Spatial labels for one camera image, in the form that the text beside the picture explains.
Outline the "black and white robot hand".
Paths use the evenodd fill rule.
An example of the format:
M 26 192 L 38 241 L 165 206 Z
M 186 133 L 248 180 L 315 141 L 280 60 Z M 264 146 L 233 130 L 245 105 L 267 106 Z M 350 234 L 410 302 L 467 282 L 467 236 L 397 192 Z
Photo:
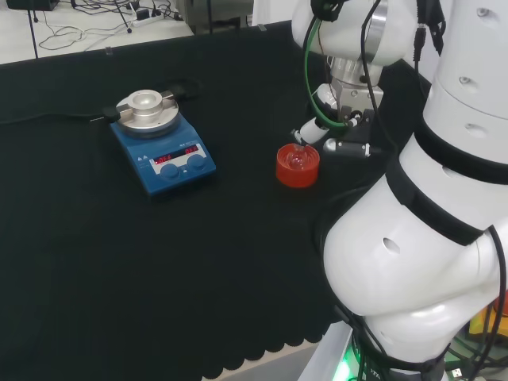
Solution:
M 380 150 L 370 143 L 375 111 L 368 88 L 337 79 L 310 93 L 312 118 L 292 135 L 300 145 L 321 145 L 335 156 L 366 159 Z

